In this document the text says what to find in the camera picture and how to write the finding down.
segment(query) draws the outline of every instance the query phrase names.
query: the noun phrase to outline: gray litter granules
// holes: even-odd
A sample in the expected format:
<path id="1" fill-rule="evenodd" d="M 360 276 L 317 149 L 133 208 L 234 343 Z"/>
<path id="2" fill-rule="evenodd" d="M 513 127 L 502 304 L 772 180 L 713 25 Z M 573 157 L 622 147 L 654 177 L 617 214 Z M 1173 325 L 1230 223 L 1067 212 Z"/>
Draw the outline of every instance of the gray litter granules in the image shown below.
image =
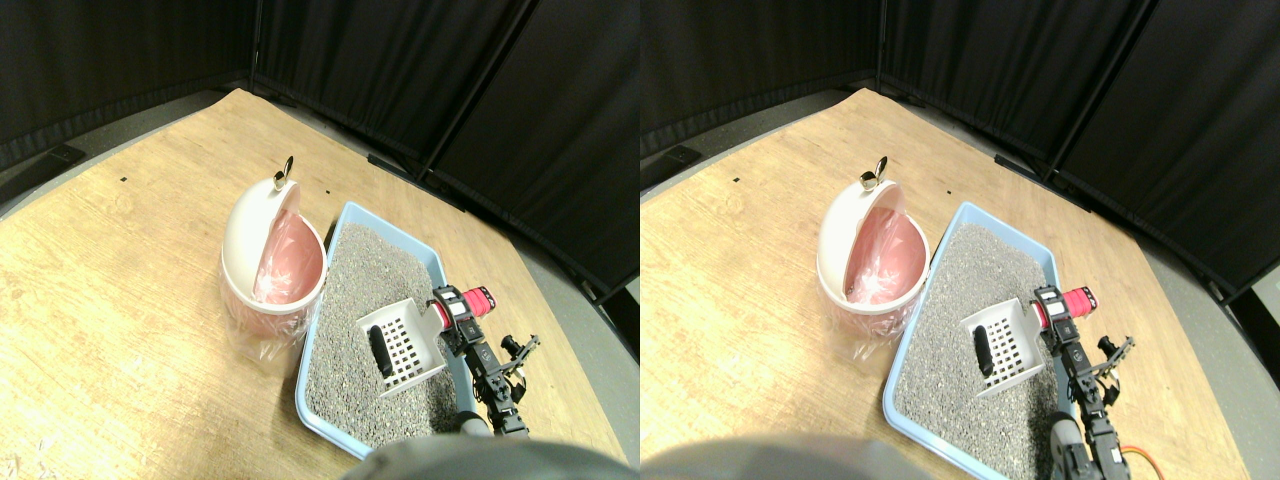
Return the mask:
<path id="1" fill-rule="evenodd" d="M 1023 384 L 977 398 L 983 376 L 960 320 L 1014 297 L 1027 305 L 1032 289 L 1044 284 L 1030 256 L 983 227 L 961 224 L 933 271 L 893 399 L 908 419 L 1010 479 L 1048 476 L 1046 419 L 1057 410 L 1053 365 Z M 1050 358 L 1043 343 L 1037 344 Z"/>
<path id="2" fill-rule="evenodd" d="M 426 266 L 370 228 L 344 225 L 316 320 L 307 407 L 375 449 L 452 430 L 458 410 L 448 369 L 396 396 L 379 397 L 384 392 L 383 376 L 356 320 L 407 297 L 426 312 L 431 300 Z M 443 340 L 436 342 L 442 352 L 448 352 Z"/>

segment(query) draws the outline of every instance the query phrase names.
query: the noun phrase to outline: plastic bag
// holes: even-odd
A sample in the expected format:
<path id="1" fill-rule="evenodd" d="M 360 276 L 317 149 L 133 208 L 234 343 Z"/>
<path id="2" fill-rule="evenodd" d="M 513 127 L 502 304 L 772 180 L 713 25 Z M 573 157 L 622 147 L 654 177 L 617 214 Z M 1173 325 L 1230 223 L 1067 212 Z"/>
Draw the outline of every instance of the plastic bag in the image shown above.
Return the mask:
<path id="1" fill-rule="evenodd" d="M 845 294 L 850 302 L 873 308 L 891 303 L 911 293 L 924 275 L 925 262 L 924 239 L 910 219 L 893 209 L 873 207 L 849 255 Z M 831 348 L 849 360 L 867 360 L 901 337 L 916 298 L 886 312 L 826 302 L 832 320 Z"/>
<path id="2" fill-rule="evenodd" d="M 323 268 L 324 251 L 311 228 L 301 215 L 284 210 L 273 223 L 262 250 L 252 298 L 270 305 L 297 302 L 316 288 Z M 241 302 L 230 288 L 224 276 L 221 294 L 232 314 L 227 321 L 232 348 L 268 372 L 291 374 L 298 364 L 315 300 L 300 310 L 273 315 Z"/>

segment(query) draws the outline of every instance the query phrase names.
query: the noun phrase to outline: gray floor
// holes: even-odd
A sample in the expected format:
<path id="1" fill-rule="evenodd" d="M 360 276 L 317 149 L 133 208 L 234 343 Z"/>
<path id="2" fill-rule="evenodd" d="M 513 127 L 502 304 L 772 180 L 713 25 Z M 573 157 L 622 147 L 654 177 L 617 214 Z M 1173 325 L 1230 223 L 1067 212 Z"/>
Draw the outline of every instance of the gray floor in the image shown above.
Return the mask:
<path id="1" fill-rule="evenodd" d="M 67 145 L 83 150 L 88 160 L 44 186 L 0 205 L 0 221 L 81 172 L 159 129 L 218 102 L 223 96 L 224 93 L 215 91 L 197 92 L 129 115 L 68 141 Z M 347 134 L 346 131 L 308 109 L 276 106 L 303 124 L 315 128 L 360 155 L 372 152 L 381 157 L 389 157 Z M 29 163 L 31 160 L 19 164 L 17 169 L 26 168 Z M 17 169 L 6 170 L 5 174 L 13 174 L 18 172 Z M 544 250 L 529 243 L 517 234 L 508 233 L 508 237 L 511 237 L 512 244 L 516 246 L 516 251 L 525 261 L 525 266 L 529 268 L 534 282 L 547 298 L 547 303 L 564 330 L 564 335 L 573 347 L 579 362 L 582 364 L 582 370 L 586 372 L 591 388 L 600 399 L 604 413 L 613 426 L 618 443 L 622 444 L 622 451 L 626 453 L 627 461 L 632 466 L 639 466 L 640 366 L 627 352 L 626 347 L 622 346 L 618 337 L 613 334 L 613 330 L 607 324 L 608 320 L 596 312 L 595 307 L 573 287 L 568 275 Z M 639 298 L 639 283 L 634 282 L 634 289 L 628 288 L 628 291 Z M 536 353 L 531 361 L 536 361 Z M 530 388 L 539 388 L 538 379 L 530 379 Z M 536 435 L 538 426 L 531 425 L 531 429 Z"/>
<path id="2" fill-rule="evenodd" d="M 849 95 L 835 90 L 814 93 L 682 142 L 681 145 L 701 152 L 708 159 L 644 192 L 641 202 L 746 145 L 838 104 Z M 982 133 L 937 109 L 909 104 L 902 106 L 978 151 L 987 155 L 1000 154 L 1025 165 L 1019 156 L 1011 155 Z M 1254 479 L 1280 479 L 1280 456 L 1276 454 L 1280 452 L 1280 435 L 1276 434 L 1280 431 L 1280 389 L 1249 348 L 1235 320 L 1219 308 L 1187 266 L 1167 248 L 1148 241 L 1144 236 L 1134 234 L 1134 238 L 1138 238 L 1138 244 L 1190 339 L 1249 475 Z M 1167 454 L 1196 454 L 1196 445 L 1187 447 L 1188 452 Z"/>

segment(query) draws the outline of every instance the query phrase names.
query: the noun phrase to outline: gray object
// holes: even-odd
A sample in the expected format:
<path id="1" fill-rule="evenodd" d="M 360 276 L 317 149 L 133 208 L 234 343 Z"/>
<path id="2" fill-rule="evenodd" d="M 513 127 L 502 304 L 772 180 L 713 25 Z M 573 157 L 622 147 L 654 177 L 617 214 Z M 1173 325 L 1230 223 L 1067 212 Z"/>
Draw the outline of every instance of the gray object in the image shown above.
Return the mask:
<path id="1" fill-rule="evenodd" d="M 458 407 L 449 370 L 381 398 L 381 372 L 367 337 L 355 325 L 365 315 L 410 297 L 422 312 L 431 300 L 426 266 L 372 229 L 347 224 L 324 296 L 307 371 L 307 407 L 372 448 L 454 430 Z M 447 351 L 443 340 L 436 342 Z"/>
<path id="2" fill-rule="evenodd" d="M 640 474 L 573 445 L 515 438 L 415 438 L 369 454 L 344 480 L 637 479 Z"/>
<path id="3" fill-rule="evenodd" d="M 1011 479 L 1044 477 L 1052 467 L 1048 421 L 1057 380 L 1044 369 L 989 398 L 973 338 L 960 320 L 1044 285 L 1041 265 L 986 228 L 963 224 L 947 246 L 908 346 L 895 407 L 920 426 Z M 1043 343 L 1037 342 L 1043 357 Z"/>
<path id="4" fill-rule="evenodd" d="M 644 462 L 652 479 L 929 479 L 893 447 L 851 436 L 788 434 L 703 442 Z"/>

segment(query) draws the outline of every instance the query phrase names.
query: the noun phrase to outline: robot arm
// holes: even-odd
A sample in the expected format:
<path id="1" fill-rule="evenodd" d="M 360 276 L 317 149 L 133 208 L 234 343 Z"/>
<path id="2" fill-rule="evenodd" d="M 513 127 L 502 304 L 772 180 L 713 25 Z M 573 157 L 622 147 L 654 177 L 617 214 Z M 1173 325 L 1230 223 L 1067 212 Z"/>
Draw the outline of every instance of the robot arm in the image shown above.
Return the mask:
<path id="1" fill-rule="evenodd" d="M 1107 420 L 1106 407 L 1120 397 L 1120 381 L 1114 375 L 1115 366 L 1133 348 L 1133 338 L 1116 347 L 1107 337 L 1098 340 L 1098 348 L 1107 355 L 1100 365 L 1092 365 L 1080 344 L 1080 333 L 1073 317 L 1088 315 L 1097 308 L 1097 300 L 1088 287 L 1061 293 L 1057 287 L 1044 287 L 1036 292 L 1032 302 L 1041 319 L 1041 338 L 1050 352 L 1061 358 L 1068 376 L 1068 392 L 1080 411 L 1084 438 L 1075 419 L 1059 412 L 1050 421 L 1050 447 L 1053 454 L 1055 475 L 1062 479 L 1128 479 L 1129 465 L 1120 454 L 1120 439 Z M 1112 385 L 1105 387 L 1110 379 Z M 1085 444 L 1092 458 L 1085 453 Z"/>
<path id="2" fill-rule="evenodd" d="M 497 306 L 489 289 L 479 287 L 460 293 L 453 285 L 444 285 L 434 289 L 433 294 L 435 307 L 445 319 L 444 332 L 440 335 L 454 356 L 466 357 L 475 396 L 488 407 L 494 435 L 529 436 L 529 428 L 521 420 L 516 403 L 525 396 L 522 366 L 529 353 L 540 344 L 538 335 L 532 335 L 524 346 L 511 335 L 503 338 L 500 346 L 511 355 L 511 361 L 503 364 L 485 342 L 477 321 L 477 317 Z M 512 376 L 516 376 L 518 383 L 512 381 Z M 462 417 L 470 421 L 479 420 L 475 415 L 460 415 L 460 420 L 463 420 Z M 474 425 L 467 426 L 467 421 L 461 424 L 463 431 L 476 430 Z"/>

